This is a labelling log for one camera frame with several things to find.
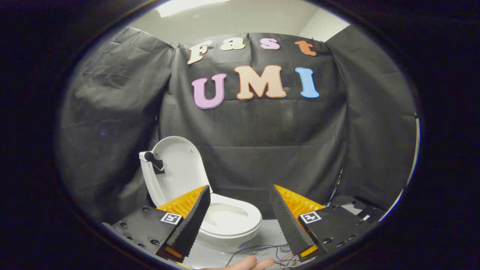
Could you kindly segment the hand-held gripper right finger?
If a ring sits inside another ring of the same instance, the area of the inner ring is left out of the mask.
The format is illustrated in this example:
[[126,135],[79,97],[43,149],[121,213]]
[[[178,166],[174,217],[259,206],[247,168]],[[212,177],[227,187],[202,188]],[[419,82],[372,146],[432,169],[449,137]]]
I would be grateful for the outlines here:
[[343,206],[326,207],[273,185],[270,204],[290,251],[301,262],[343,249],[376,221],[369,209],[354,214]]

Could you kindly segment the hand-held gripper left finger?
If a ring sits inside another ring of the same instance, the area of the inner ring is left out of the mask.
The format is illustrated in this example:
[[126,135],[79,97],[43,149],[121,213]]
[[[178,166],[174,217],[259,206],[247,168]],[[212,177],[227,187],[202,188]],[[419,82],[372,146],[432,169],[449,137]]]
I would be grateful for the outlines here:
[[130,246],[175,263],[189,256],[211,202],[201,186],[161,205],[144,205],[113,224],[103,226]]

